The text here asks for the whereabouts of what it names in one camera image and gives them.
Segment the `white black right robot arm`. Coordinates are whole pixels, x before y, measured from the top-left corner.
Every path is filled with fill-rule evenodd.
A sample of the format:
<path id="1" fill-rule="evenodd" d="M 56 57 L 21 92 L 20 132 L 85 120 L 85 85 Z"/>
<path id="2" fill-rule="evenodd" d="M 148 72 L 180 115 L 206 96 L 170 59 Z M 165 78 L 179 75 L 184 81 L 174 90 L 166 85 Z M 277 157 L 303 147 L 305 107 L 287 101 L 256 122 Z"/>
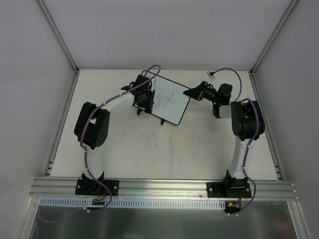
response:
<path id="1" fill-rule="evenodd" d="M 199 86 L 186 90 L 184 95 L 201 101 L 212 102 L 212 112 L 217 119 L 231 119 L 235 135 L 235 149 L 230 167 L 219 183 L 207 183 L 208 197 L 251 197 L 247 169 L 255 142 L 265 131 L 265 122 L 257 101 L 244 99 L 231 102 L 233 87 L 222 84 L 218 90 L 203 81 Z"/>

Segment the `black-framed small whiteboard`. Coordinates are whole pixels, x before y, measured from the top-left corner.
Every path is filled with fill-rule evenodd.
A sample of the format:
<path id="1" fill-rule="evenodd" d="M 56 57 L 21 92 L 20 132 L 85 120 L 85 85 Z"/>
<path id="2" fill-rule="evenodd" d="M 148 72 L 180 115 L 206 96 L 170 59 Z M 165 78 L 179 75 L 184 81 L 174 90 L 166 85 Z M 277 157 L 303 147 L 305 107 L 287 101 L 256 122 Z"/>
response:
<path id="1" fill-rule="evenodd" d="M 190 101 L 190 97 L 183 92 L 189 89 L 162 76 L 156 76 L 152 114 L 165 119 L 168 123 L 179 125 Z"/>

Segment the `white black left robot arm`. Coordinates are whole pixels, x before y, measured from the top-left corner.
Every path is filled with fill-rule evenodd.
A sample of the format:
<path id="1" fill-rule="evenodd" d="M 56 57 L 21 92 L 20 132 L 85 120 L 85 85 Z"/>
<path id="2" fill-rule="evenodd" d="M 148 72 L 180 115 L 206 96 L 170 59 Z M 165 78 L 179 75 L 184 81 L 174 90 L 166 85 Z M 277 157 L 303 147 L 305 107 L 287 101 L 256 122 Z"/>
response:
<path id="1" fill-rule="evenodd" d="M 85 169 L 77 181 L 76 195 L 107 195 L 111 185 L 104 181 L 102 152 L 100 146 L 107 139 L 111 114 L 131 106 L 139 107 L 139 111 L 152 112 L 154 91 L 152 79 L 139 74 L 134 82 L 121 88 L 116 96 L 97 106 L 86 102 L 81 108 L 74 127 L 80 147 L 84 151 Z"/>

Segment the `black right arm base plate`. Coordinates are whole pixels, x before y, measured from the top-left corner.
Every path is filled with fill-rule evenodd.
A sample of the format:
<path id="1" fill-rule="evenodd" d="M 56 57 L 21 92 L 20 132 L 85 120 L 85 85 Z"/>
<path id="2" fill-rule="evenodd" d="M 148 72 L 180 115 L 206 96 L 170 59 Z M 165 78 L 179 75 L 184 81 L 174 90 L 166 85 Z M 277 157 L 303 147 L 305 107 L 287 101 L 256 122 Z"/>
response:
<path id="1" fill-rule="evenodd" d="M 226 185 L 223 182 L 207 182 L 206 190 L 208 198 L 244 198 L 252 197 L 249 183 L 240 186 Z"/>

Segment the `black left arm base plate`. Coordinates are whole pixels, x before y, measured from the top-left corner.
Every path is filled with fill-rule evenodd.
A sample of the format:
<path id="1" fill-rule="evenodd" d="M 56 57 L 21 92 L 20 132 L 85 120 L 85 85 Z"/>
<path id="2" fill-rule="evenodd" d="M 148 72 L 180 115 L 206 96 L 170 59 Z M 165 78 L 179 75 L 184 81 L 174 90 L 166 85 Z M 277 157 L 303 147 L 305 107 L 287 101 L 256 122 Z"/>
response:
<path id="1" fill-rule="evenodd" d="M 109 189 L 112 196 L 118 196 L 119 193 L 119 180 L 103 180 L 102 183 Z M 94 180 L 78 179 L 75 195 L 86 196 L 101 196 L 106 191 L 106 196 L 109 196 L 109 192 L 102 185 L 98 184 Z"/>

